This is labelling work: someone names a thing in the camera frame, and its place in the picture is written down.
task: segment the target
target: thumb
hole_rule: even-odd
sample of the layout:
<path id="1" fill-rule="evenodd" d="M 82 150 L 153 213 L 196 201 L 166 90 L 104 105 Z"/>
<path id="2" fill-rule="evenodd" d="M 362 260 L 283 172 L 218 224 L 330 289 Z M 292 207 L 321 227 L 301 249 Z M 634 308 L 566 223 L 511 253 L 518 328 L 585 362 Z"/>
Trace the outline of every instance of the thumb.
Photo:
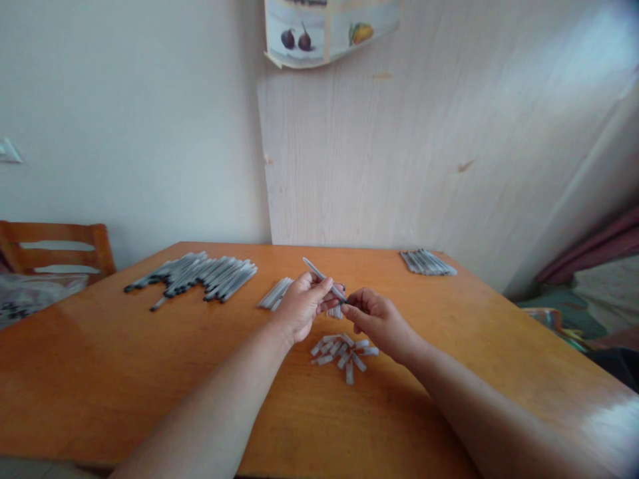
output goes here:
<path id="1" fill-rule="evenodd" d="M 328 292 L 333 287 L 333 278 L 325 278 L 320 284 L 315 286 L 313 289 L 309 291 L 311 296 L 318 303 L 321 302 L 321 299 L 328 294 Z"/>
<path id="2" fill-rule="evenodd" d="M 344 313 L 347 319 L 353 321 L 360 329 L 366 330 L 373 322 L 373 317 L 364 313 L 361 309 L 356 308 L 348 304 L 341 306 L 341 312 Z"/>

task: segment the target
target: hand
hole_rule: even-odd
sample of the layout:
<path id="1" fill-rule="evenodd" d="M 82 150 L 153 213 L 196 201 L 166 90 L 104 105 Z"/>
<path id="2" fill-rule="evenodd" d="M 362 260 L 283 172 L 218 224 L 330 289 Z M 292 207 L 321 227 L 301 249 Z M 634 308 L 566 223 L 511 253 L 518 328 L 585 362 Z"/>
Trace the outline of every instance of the hand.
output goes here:
<path id="1" fill-rule="evenodd" d="M 315 273 L 303 273 L 288 287 L 271 321 L 284 325 L 293 343 L 303 341 L 311 331 L 315 316 L 339 305 L 339 299 L 330 292 L 332 285 L 332 278 L 320 282 Z M 345 291 L 342 285 L 335 287 L 342 293 Z"/>
<path id="2" fill-rule="evenodd" d="M 397 363 L 405 365 L 422 338 L 402 318 L 393 302 L 370 288 L 358 289 L 348 297 L 341 312 L 353 321 L 353 332 L 364 332 L 375 346 Z"/>

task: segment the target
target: plastic bag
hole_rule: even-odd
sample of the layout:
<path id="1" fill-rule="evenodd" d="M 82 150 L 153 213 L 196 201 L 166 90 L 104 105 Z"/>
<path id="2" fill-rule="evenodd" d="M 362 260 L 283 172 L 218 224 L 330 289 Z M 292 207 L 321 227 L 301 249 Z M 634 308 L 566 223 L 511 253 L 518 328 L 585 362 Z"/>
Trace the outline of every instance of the plastic bag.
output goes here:
<path id="1" fill-rule="evenodd" d="M 85 274 L 0 275 L 0 329 L 82 291 Z"/>

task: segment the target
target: fig illustration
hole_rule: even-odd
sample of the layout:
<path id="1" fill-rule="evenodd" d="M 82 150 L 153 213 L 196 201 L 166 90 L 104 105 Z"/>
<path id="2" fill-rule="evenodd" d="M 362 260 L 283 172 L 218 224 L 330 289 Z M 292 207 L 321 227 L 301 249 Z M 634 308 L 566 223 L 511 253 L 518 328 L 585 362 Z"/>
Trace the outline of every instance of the fig illustration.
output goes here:
<path id="1" fill-rule="evenodd" d="M 308 35 L 306 31 L 306 27 L 304 26 L 304 22 L 302 22 L 302 28 L 304 29 L 303 35 L 298 40 L 298 47 L 300 50 L 311 51 L 311 37 Z"/>
<path id="2" fill-rule="evenodd" d="M 284 48 L 287 50 L 292 50 L 295 48 L 295 37 L 293 36 L 293 32 L 295 30 L 288 29 L 282 32 L 282 44 L 284 44 Z"/>

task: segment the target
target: fruit illustration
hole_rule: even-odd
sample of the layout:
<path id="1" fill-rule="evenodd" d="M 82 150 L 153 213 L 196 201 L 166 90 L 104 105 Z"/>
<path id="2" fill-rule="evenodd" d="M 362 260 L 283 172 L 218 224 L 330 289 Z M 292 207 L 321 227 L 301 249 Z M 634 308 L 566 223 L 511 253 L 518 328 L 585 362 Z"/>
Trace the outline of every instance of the fruit illustration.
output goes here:
<path id="1" fill-rule="evenodd" d="M 348 45 L 359 45 L 371 38 L 373 33 L 373 27 L 371 27 L 368 23 L 358 22 L 354 25 L 351 23 L 351 27 L 348 29 Z"/>
<path id="2" fill-rule="evenodd" d="M 284 48 L 287 50 L 292 50 L 295 48 L 295 37 L 293 36 L 293 32 L 295 30 L 288 29 L 282 32 L 282 43 L 284 44 Z"/>
<path id="3" fill-rule="evenodd" d="M 311 47 L 311 37 L 308 35 L 308 32 L 306 31 L 304 22 L 302 22 L 302 28 L 304 29 L 304 33 L 298 40 L 298 47 L 300 48 L 300 50 L 311 51 L 313 49 Z"/>

